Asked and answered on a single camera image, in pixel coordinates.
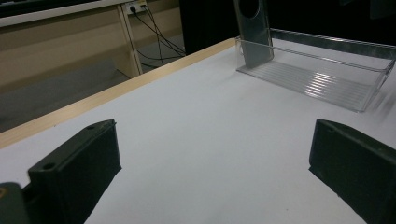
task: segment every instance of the clear plastic tray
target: clear plastic tray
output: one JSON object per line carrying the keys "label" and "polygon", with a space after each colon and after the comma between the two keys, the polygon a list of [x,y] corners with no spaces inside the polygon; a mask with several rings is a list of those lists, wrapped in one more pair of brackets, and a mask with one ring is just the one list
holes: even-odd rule
{"label": "clear plastic tray", "polygon": [[356,112],[374,99],[396,59],[393,46],[276,29],[271,37],[272,47],[237,37],[236,70]]}

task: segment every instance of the electrical outlet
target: electrical outlet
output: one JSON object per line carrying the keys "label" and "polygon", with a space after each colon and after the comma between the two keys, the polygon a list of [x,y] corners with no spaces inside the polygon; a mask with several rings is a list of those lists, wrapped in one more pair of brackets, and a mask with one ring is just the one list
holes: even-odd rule
{"label": "electrical outlet", "polygon": [[126,9],[126,13],[128,15],[132,15],[134,13],[132,13],[131,11],[131,7],[134,7],[136,9],[136,13],[141,12],[141,11],[145,11],[145,9],[143,8],[143,6],[146,6],[148,3],[146,2],[146,0],[135,0],[129,3],[125,3],[124,7]]}

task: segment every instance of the gray floor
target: gray floor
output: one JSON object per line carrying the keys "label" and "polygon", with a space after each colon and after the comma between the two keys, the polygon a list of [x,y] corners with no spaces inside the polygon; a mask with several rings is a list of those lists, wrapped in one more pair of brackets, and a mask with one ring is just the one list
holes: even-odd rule
{"label": "gray floor", "polygon": [[[184,45],[182,36],[172,37],[170,40],[180,48]],[[156,43],[139,51],[151,58],[160,58]],[[161,60],[151,60],[140,55],[141,62],[149,65],[142,65],[143,71],[147,72],[153,67],[162,66],[179,58],[177,53],[164,46],[162,46],[162,56],[177,57],[163,60],[162,63]],[[108,60],[0,94],[0,133],[128,79],[115,68],[111,60]]]}

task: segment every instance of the power strip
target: power strip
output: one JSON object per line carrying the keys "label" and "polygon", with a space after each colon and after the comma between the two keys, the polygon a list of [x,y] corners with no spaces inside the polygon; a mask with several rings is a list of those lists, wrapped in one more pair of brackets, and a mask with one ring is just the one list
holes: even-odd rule
{"label": "power strip", "polygon": [[135,1],[132,1],[129,3],[125,3],[124,7],[126,10],[126,13],[128,15],[132,15],[134,13],[131,11],[131,7],[134,7],[136,10],[136,13],[138,13],[138,12],[145,11],[145,9],[143,7],[146,6],[147,4],[148,3],[146,2],[146,0],[135,0]]}

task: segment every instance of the transparent plastic container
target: transparent plastic container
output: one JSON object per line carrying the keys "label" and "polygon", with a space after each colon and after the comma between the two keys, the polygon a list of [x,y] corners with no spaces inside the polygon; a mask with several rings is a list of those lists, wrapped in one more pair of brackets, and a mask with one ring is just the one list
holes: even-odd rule
{"label": "transparent plastic container", "polygon": [[237,37],[236,70],[355,112],[371,103],[396,59],[393,46],[276,29],[271,37],[272,47]]}

